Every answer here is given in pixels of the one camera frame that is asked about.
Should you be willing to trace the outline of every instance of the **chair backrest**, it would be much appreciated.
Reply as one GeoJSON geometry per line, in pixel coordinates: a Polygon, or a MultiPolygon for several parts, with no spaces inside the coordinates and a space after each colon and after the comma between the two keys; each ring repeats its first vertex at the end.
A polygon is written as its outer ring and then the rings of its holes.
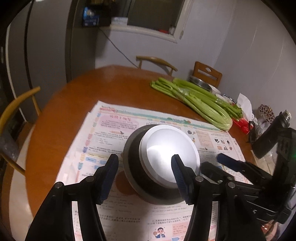
{"type": "MultiPolygon", "coordinates": [[[[36,87],[32,90],[29,90],[26,93],[21,94],[19,97],[14,99],[6,107],[6,109],[4,110],[4,112],[2,113],[2,115],[0,117],[0,136],[2,135],[2,133],[4,131],[4,128],[8,123],[8,120],[12,117],[13,114],[15,114],[15,112],[17,112],[20,104],[23,103],[29,97],[31,97],[33,100],[33,104],[36,109],[37,115],[38,116],[40,115],[41,111],[38,107],[37,101],[34,96],[34,94],[36,94],[38,91],[40,91],[40,87],[36,87]]],[[[0,155],[3,156],[3,158],[8,162],[9,165],[11,165],[14,169],[19,171],[21,174],[25,175],[25,170],[23,168],[21,168],[17,163],[15,163],[11,158],[9,158],[7,155],[5,155],[5,153],[1,152],[0,155]]]]}
{"type": "Polygon", "coordinates": [[[141,69],[142,67],[142,61],[146,60],[155,64],[160,64],[160,65],[164,65],[167,66],[169,68],[171,68],[169,75],[171,76],[173,71],[178,71],[178,69],[176,67],[174,67],[173,65],[171,65],[170,63],[168,63],[167,61],[161,59],[161,58],[157,58],[157,57],[150,57],[150,56],[136,56],[136,60],[140,61],[138,68],[141,69]]]}
{"type": "Polygon", "coordinates": [[[220,72],[200,62],[195,62],[192,75],[216,88],[222,78],[222,74],[220,72]]]}

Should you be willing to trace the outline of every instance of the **stainless steel bowl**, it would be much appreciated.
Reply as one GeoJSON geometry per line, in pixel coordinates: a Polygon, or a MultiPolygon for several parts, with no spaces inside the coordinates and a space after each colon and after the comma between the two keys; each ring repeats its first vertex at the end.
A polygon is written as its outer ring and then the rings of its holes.
{"type": "Polygon", "coordinates": [[[196,78],[196,77],[190,75],[189,76],[189,80],[190,80],[190,82],[196,84],[197,86],[199,86],[199,87],[201,87],[201,88],[203,88],[203,89],[205,89],[205,90],[207,90],[209,92],[212,92],[213,91],[212,88],[211,88],[211,86],[209,86],[206,82],[203,82],[199,78],[196,78]]]}

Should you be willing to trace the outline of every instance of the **black container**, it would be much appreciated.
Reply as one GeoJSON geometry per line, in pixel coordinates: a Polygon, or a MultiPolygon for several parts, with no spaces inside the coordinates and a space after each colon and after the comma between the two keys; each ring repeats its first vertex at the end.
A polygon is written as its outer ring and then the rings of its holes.
{"type": "Polygon", "coordinates": [[[144,171],[139,157],[139,145],[146,132],[157,125],[136,129],[127,139],[123,150],[123,169],[133,189],[146,202],[171,205],[183,201],[178,188],[165,188],[154,182],[144,171]]]}
{"type": "Polygon", "coordinates": [[[268,129],[252,144],[257,158],[264,157],[277,143],[277,129],[287,128],[290,125],[291,114],[285,110],[275,117],[268,129]]]}

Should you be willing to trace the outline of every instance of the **round wooden table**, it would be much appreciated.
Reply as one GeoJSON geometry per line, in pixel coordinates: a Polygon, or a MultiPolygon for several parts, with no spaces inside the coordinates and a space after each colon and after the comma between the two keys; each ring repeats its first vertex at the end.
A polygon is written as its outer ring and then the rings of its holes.
{"type": "MultiPolygon", "coordinates": [[[[172,79],[146,70],[107,66],[74,79],[51,98],[36,122],[27,153],[26,187],[34,216],[53,186],[84,118],[98,100],[205,121],[183,103],[152,89],[149,82],[160,76],[172,79]]],[[[245,159],[255,163],[247,136],[235,125],[229,133],[245,159]]]]}

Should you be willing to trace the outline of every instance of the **green vegetable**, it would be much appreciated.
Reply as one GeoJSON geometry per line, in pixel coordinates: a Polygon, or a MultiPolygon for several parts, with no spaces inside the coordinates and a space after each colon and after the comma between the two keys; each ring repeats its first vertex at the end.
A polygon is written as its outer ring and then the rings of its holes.
{"type": "Polygon", "coordinates": [[[233,117],[235,119],[240,119],[242,117],[242,110],[237,105],[232,106],[228,102],[221,100],[220,98],[217,98],[212,93],[206,91],[205,89],[203,89],[193,83],[190,83],[185,80],[177,79],[177,78],[175,78],[173,80],[173,83],[176,84],[180,88],[187,89],[188,91],[190,91],[190,93],[192,93],[193,95],[196,95],[198,98],[201,94],[207,96],[213,102],[215,102],[217,105],[222,107],[231,117],[233,117]]]}
{"type": "Polygon", "coordinates": [[[176,85],[174,82],[172,83],[164,78],[159,78],[157,81],[150,83],[152,88],[187,104],[204,119],[221,130],[227,131],[231,128],[232,119],[213,98],[196,91],[194,88],[188,88],[180,80],[178,80],[178,84],[176,85]]]}

